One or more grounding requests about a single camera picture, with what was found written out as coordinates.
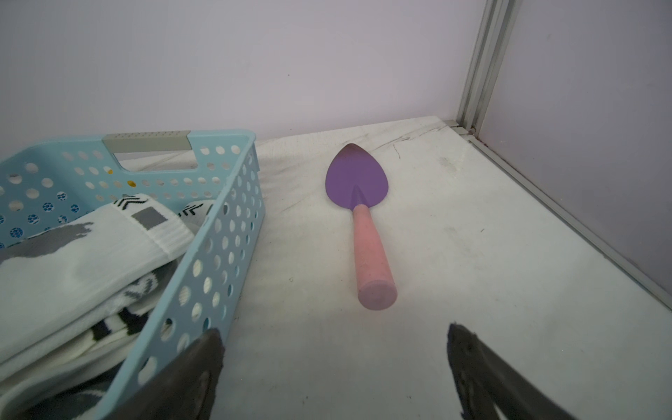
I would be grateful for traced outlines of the white grey sport sock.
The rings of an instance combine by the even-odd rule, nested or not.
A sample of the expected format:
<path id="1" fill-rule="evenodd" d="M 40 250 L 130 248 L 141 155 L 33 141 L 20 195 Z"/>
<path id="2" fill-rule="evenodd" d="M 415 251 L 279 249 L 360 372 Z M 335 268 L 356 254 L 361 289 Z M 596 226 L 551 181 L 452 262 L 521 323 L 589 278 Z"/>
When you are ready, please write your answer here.
<path id="1" fill-rule="evenodd" d="M 55 334 L 185 254 L 194 233 L 151 196 L 125 196 L 1 252 L 1 359 Z"/>
<path id="2" fill-rule="evenodd" d="M 214 199 L 190 202 L 178 212 L 178 217 L 196 235 L 205 223 L 214 204 Z"/>

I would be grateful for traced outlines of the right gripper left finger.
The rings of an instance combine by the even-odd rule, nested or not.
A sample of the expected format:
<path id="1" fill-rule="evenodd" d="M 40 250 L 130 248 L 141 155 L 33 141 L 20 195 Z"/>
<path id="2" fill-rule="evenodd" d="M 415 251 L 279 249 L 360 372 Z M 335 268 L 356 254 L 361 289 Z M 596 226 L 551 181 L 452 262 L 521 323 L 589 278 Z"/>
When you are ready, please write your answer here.
<path id="1" fill-rule="evenodd" d="M 208 420 L 224 355 L 220 332 L 215 328 L 207 330 L 106 418 Z"/>

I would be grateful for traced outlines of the white sock black stripes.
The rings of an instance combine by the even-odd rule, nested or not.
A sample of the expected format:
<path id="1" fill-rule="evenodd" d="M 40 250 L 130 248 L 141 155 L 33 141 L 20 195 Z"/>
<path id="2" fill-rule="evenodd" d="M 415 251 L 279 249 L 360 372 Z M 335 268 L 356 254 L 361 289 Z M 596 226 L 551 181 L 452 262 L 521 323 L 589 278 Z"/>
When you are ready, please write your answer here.
<path id="1" fill-rule="evenodd" d="M 93 310 L 1 363 L 1 395 L 37 389 L 51 397 L 122 363 L 180 259 L 129 283 Z"/>

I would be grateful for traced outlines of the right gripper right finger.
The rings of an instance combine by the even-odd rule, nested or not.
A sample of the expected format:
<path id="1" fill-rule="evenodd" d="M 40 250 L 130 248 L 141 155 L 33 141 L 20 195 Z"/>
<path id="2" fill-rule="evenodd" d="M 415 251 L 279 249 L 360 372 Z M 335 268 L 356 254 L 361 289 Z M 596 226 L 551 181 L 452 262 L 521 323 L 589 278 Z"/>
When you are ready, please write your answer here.
<path id="1" fill-rule="evenodd" d="M 452 323 L 447 360 L 464 419 L 572 419 L 479 337 Z"/>

